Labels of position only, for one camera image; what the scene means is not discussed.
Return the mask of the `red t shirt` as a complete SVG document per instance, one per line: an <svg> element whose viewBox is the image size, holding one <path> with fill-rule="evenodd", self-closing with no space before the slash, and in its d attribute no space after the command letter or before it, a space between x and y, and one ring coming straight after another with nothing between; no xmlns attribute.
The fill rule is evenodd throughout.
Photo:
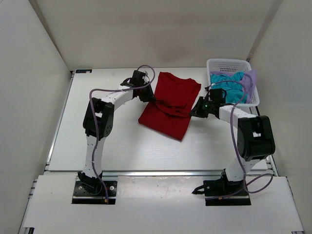
<svg viewBox="0 0 312 234"><path fill-rule="evenodd" d="M160 72L155 89L155 101L147 104L138 119L139 124L183 140L188 129L190 111L199 94L201 84L194 79L181 79L168 72Z"/></svg>

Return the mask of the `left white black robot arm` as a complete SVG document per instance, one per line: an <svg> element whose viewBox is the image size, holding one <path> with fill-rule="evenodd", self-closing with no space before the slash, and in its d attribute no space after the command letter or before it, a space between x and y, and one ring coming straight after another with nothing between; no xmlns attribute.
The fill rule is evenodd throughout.
<svg viewBox="0 0 312 234"><path fill-rule="evenodd" d="M102 180L102 154L106 138L113 129L114 112L123 104L139 98L142 102L155 100L151 87L154 79L147 72L133 71L115 90L93 89L83 120L87 139L85 166L78 173L83 188L91 195L108 196L107 185Z"/></svg>

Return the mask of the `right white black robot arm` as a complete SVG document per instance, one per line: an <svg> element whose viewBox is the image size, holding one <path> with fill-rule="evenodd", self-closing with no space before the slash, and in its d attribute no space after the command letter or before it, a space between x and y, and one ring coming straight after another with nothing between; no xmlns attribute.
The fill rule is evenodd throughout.
<svg viewBox="0 0 312 234"><path fill-rule="evenodd" d="M247 173L261 160L275 152L270 119L242 111L226 102L227 92L223 89L207 89L190 112L190 116L207 118L214 115L230 124L236 159L223 170L221 178L213 181L219 190L232 194L236 188L245 188Z"/></svg>

